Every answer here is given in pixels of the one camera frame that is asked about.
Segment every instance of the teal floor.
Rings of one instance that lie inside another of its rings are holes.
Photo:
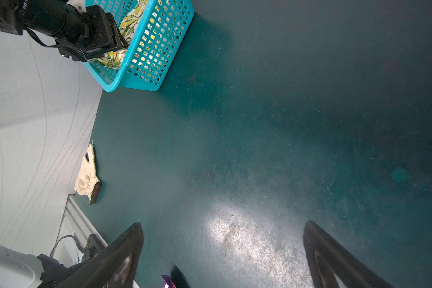
[[[76,197],[107,242],[142,223],[141,288],[310,287],[307,220],[432,287],[432,1],[194,7],[159,91],[102,95]]]

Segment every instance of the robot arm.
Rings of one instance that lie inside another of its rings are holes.
[[[113,15],[98,5],[81,14],[62,0],[0,0],[0,31],[22,35],[23,30],[40,45],[58,48],[74,61],[127,48]],[[34,31],[53,37],[56,44],[45,45]]]

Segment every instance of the black cable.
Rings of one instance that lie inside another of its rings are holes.
[[[51,253],[50,253],[50,257],[51,257],[51,258],[53,258],[54,250],[55,250],[56,247],[58,246],[59,241],[61,241],[61,240],[64,239],[64,238],[67,238],[67,237],[73,238],[73,239],[75,240],[75,245],[77,245],[77,248],[78,248],[78,250],[80,250],[80,252],[85,253],[85,254],[89,252],[89,251],[85,250],[85,248],[83,248],[83,247],[81,246],[81,244],[80,244],[80,240],[78,240],[77,237],[75,237],[75,236],[73,236],[73,235],[65,235],[65,236],[61,237],[61,238],[58,240],[58,242],[56,242],[56,244],[54,245],[54,247],[53,247],[53,249],[51,250]]]
[[[82,49],[79,46],[75,46],[76,50],[74,50],[74,49],[71,49],[71,48],[64,46],[62,44],[58,44],[58,43],[56,43],[55,45],[50,45],[50,46],[45,45],[45,43],[43,43],[40,40],[40,38],[37,36],[37,34],[35,34],[34,31],[30,30],[28,27],[25,27],[24,30],[27,31],[27,33],[29,33],[30,38],[34,39],[35,42],[39,43],[41,46],[49,47],[49,48],[63,49],[65,51],[69,52],[70,54],[72,54],[75,58],[77,58],[81,62],[87,62],[85,53],[83,53]]]

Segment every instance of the floral fabric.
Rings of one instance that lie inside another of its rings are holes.
[[[118,30],[125,38],[128,45],[131,43],[132,38],[134,37],[134,32],[136,32],[136,29],[138,29],[139,21],[141,20],[145,7],[147,6],[147,2],[148,0],[138,0],[138,4],[121,21]],[[107,68],[118,70],[121,66],[123,58],[125,58],[125,55],[127,54],[127,51],[128,49],[108,52],[105,53],[103,57],[94,58],[91,61],[100,63]]]

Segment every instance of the blue plastic basket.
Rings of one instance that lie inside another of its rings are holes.
[[[86,0],[112,13],[117,25],[136,6],[136,0]],[[193,19],[190,0],[149,0],[120,69],[88,61],[85,67],[101,87],[112,92],[117,86],[156,91],[173,62]]]

